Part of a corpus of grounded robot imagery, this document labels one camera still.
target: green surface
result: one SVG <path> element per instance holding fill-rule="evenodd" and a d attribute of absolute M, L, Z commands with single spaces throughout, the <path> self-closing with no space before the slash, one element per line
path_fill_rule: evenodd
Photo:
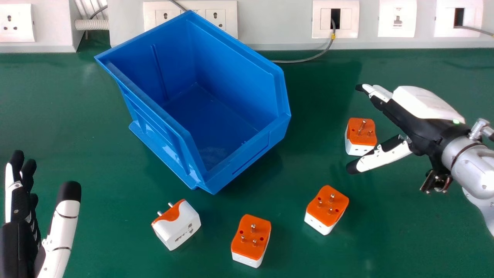
<path fill-rule="evenodd" d="M 338 50 L 283 65 L 292 111 L 286 138 L 212 196 L 189 190 L 128 130 L 117 85 L 93 59 L 107 45 L 96 37 L 75 54 L 0 55 L 0 161 L 15 149 L 37 160 L 33 192 L 40 196 L 43 235 L 58 186 L 82 184 L 65 277 L 494 276 L 494 240 L 457 183 L 447 195 L 421 193 L 429 164 L 416 156 L 350 176 L 343 142 L 349 117 L 373 118 L 380 141 L 399 132 L 354 91 L 357 83 L 427 88 L 468 123 L 494 120 L 493 49 Z M 328 236 L 303 222 L 305 207 L 325 184 L 350 198 Z M 182 198 L 203 225 L 169 252 L 150 223 L 167 202 Z M 231 258 L 245 213 L 273 226 L 259 269 Z"/>

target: blue container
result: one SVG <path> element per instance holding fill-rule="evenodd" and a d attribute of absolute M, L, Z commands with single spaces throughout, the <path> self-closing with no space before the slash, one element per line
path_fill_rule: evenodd
<path fill-rule="evenodd" d="M 130 130 L 191 189 L 216 194 L 287 131 L 283 71 L 191 11 L 95 58 Z"/>

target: black rectangular opening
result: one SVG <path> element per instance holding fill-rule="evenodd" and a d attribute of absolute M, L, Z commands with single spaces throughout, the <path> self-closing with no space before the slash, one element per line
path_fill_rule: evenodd
<path fill-rule="evenodd" d="M 463 16 L 465 14 L 465 8 L 454 9 L 454 26 L 463 26 Z"/>
<path fill-rule="evenodd" d="M 331 19 L 334 20 L 334 24 L 336 25 L 336 29 L 339 29 L 340 25 L 340 17 L 341 17 L 341 9 L 331 9 Z"/>

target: orange and white plug adapter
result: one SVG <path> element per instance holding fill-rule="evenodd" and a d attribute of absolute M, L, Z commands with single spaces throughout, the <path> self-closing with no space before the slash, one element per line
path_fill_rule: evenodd
<path fill-rule="evenodd" d="M 264 259 L 270 235 L 271 222 L 245 214 L 232 240 L 233 260 L 258 268 Z"/>
<path fill-rule="evenodd" d="M 165 213 L 158 212 L 158 218 L 151 223 L 151 227 L 163 244 L 172 251 L 199 229 L 201 220 L 185 199 L 175 205 L 168 203 L 168 206 L 170 209 Z"/>
<path fill-rule="evenodd" d="M 340 220 L 348 203 L 347 196 L 325 185 L 307 206 L 304 221 L 321 234 L 327 235 Z"/>
<path fill-rule="evenodd" d="M 345 150 L 349 155 L 363 156 L 377 144 L 375 123 L 371 119 L 350 118 L 345 130 Z"/>

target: corrugated conduit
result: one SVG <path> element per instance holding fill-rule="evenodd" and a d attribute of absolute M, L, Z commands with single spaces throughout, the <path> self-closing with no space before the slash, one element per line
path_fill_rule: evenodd
<path fill-rule="evenodd" d="M 76 19 L 76 30 L 110 30 L 108 19 Z"/>

